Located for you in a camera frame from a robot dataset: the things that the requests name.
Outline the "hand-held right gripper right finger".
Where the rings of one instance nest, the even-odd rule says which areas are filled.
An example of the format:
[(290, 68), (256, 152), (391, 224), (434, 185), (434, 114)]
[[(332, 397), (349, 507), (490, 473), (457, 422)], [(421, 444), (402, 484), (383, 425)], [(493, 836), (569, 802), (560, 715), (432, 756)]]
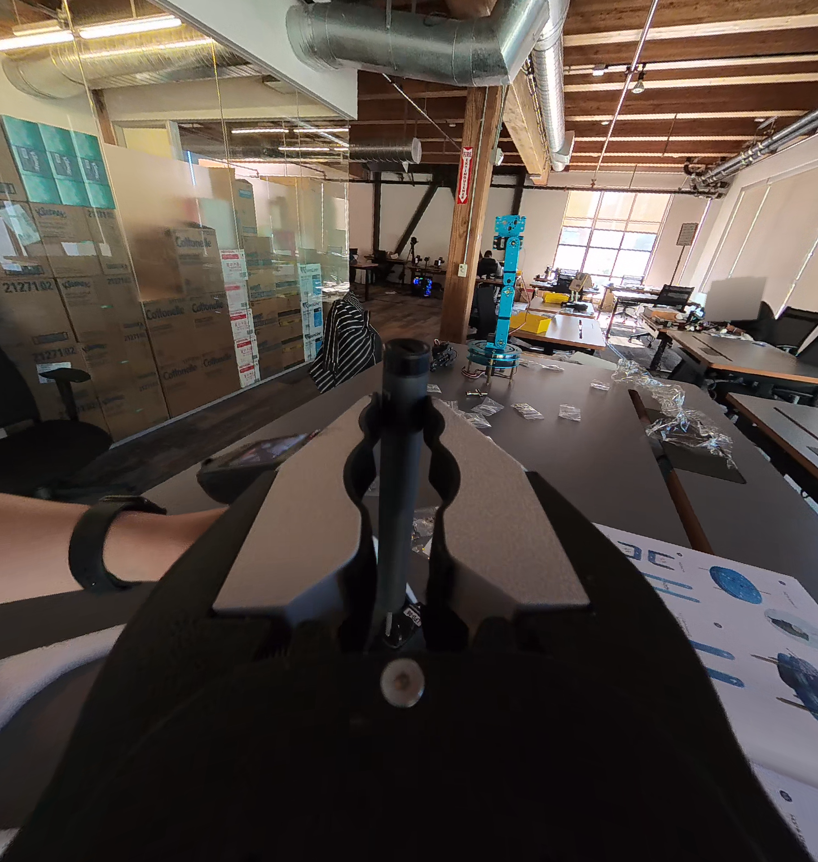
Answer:
[(426, 646), (457, 652), (488, 619), (589, 608), (519, 461), (437, 398), (425, 406), (424, 441), (440, 498), (422, 602)]

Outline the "small black servo motor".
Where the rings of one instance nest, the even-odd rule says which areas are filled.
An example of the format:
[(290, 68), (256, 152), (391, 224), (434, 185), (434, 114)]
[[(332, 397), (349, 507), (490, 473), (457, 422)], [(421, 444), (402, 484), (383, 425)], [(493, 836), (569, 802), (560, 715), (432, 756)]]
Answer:
[(399, 649), (421, 630), (421, 607), (418, 603), (405, 598), (399, 612), (386, 614), (382, 643), (390, 649)]

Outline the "black screwdriver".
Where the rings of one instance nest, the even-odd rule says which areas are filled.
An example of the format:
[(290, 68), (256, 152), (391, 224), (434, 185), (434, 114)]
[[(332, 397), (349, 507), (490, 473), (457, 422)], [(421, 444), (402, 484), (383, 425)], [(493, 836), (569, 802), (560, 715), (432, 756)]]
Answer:
[(383, 354), (379, 550), (369, 645), (405, 600), (430, 357), (429, 346), (417, 339), (392, 339)]

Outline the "person's left forearm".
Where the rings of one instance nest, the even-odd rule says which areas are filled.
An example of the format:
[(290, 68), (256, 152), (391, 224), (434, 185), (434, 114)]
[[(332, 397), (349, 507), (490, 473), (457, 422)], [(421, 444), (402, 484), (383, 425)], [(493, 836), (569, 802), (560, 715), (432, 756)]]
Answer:
[(70, 572), (69, 545), (87, 509), (0, 493), (0, 604), (81, 589)]

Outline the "dark grey desk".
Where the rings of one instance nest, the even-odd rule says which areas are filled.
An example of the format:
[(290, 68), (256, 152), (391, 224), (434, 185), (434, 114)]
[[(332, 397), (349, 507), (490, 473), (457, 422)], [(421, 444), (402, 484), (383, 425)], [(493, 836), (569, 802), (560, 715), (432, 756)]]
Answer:
[[(524, 369), (507, 400), (545, 415), (526, 422), (511, 409), (490, 437), (537, 471), (590, 521), (689, 547), (626, 386), (602, 394), (589, 372)], [(153, 584), (113, 596), (83, 589), (0, 605), (0, 856), (35, 805), (70, 737), (89, 684)]]

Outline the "dark wood-edged desk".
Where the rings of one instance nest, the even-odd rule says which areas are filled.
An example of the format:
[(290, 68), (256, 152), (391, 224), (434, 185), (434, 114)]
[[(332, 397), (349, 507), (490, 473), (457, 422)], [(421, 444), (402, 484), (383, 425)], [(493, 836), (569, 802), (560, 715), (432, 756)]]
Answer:
[(763, 390), (787, 381), (818, 387), (818, 367), (807, 364), (778, 347), (759, 346), (752, 340), (725, 338), (707, 333), (666, 332), (671, 346), (682, 356), (682, 369), (671, 378), (702, 384), (705, 378), (755, 380)]
[(664, 478), (687, 538), (700, 551), (803, 579), (818, 569), (818, 515), (700, 388), (682, 384), (685, 405), (731, 439), (743, 483), (675, 468), (661, 455)]
[(818, 502), (818, 407), (733, 395), (738, 428)]
[(530, 349), (553, 353), (576, 351), (595, 354), (607, 348), (607, 338), (594, 318), (556, 314), (546, 336), (511, 333), (511, 339), (524, 342)]

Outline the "person's left hand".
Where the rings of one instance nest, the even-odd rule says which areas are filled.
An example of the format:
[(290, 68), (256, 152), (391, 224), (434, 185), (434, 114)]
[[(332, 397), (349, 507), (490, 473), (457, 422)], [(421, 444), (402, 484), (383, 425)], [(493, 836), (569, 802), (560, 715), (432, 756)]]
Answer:
[(224, 511), (224, 507), (184, 515), (125, 511), (107, 532), (103, 564), (124, 582), (158, 581)]

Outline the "scattered small screw bags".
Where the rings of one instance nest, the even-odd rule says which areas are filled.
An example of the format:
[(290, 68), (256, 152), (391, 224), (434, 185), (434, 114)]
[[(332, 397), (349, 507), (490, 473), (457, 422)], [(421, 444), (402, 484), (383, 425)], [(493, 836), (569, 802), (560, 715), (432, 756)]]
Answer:
[(588, 521), (612, 526), (615, 473), (608, 459), (619, 440), (621, 394), (591, 382), (563, 370), (519, 374), (516, 389), (489, 385), (483, 398), (449, 397), (441, 383), (426, 390), (430, 399), (444, 401), (518, 460), (541, 485), (563, 494)]

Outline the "black wristwatch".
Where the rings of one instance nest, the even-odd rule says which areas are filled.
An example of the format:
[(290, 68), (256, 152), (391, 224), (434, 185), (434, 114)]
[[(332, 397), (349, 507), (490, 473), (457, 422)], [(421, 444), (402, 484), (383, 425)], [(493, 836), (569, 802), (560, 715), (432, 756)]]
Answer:
[(68, 562), (75, 581), (94, 595), (110, 595), (139, 587), (140, 581), (124, 581), (107, 570), (104, 545), (116, 519), (126, 512), (166, 515), (166, 509), (135, 495), (109, 495), (89, 507), (71, 533)]

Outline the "black-and-white striped jacket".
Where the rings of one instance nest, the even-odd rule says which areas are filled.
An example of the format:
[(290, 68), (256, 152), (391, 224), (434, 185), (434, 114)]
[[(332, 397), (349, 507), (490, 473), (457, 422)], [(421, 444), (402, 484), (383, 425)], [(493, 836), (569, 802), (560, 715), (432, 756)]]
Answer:
[(326, 393), (382, 362), (382, 353), (382, 338), (369, 311), (348, 292), (330, 308), (310, 377), (317, 391)]

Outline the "white sign on stand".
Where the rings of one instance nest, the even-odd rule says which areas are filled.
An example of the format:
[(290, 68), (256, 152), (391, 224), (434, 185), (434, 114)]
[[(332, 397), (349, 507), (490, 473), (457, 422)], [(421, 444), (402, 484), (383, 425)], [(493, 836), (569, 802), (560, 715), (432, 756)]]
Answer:
[(675, 241), (675, 245), (679, 248), (679, 254), (673, 268), (673, 273), (668, 282), (669, 284), (675, 284), (675, 278), (682, 265), (684, 253), (691, 245), (693, 245), (698, 229), (699, 223), (697, 221), (689, 221), (682, 223)]

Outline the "fluorescent ceiling light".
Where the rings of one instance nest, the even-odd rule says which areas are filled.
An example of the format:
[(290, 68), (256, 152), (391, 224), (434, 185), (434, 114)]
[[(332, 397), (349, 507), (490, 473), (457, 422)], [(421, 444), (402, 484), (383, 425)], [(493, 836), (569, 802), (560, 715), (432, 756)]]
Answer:
[(61, 24), (57, 21), (39, 22), (14, 27), (13, 35), (0, 38), (0, 51), (8, 52), (65, 44), (76, 38), (94, 40), (113, 36), (136, 35), (180, 27), (181, 25), (181, 19), (171, 14), (142, 16), (83, 26)]

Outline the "metal ceiling pipes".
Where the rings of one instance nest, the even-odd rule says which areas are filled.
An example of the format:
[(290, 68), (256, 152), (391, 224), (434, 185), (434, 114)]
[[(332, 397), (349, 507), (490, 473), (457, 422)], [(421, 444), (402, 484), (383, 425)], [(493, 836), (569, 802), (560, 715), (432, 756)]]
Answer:
[(738, 155), (692, 177), (689, 193), (708, 198), (723, 197), (729, 188), (730, 180), (739, 172), (764, 158), (773, 156), (783, 147), (817, 132), (818, 107), (769, 137), (750, 145)]

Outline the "white foam packing frame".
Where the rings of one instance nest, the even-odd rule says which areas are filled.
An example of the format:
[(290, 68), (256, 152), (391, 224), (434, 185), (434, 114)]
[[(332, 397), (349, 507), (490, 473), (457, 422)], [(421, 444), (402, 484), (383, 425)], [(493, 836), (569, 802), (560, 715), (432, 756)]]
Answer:
[(67, 673), (105, 658), (124, 625), (87, 633), (0, 660), (0, 731), (32, 697)]

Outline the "wooden support post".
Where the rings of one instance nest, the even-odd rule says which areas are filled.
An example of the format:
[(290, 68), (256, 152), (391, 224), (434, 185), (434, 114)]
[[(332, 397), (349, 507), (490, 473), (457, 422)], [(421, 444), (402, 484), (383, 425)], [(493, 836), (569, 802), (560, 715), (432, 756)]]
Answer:
[[(441, 309), (440, 340), (462, 343), (468, 332), (494, 153), (501, 131), (503, 91), (503, 87), (496, 86), (474, 88), (468, 92), (462, 147), (475, 148), (472, 192), (467, 204), (454, 205)], [(463, 262), (468, 264), (468, 276), (458, 277), (458, 264)]]

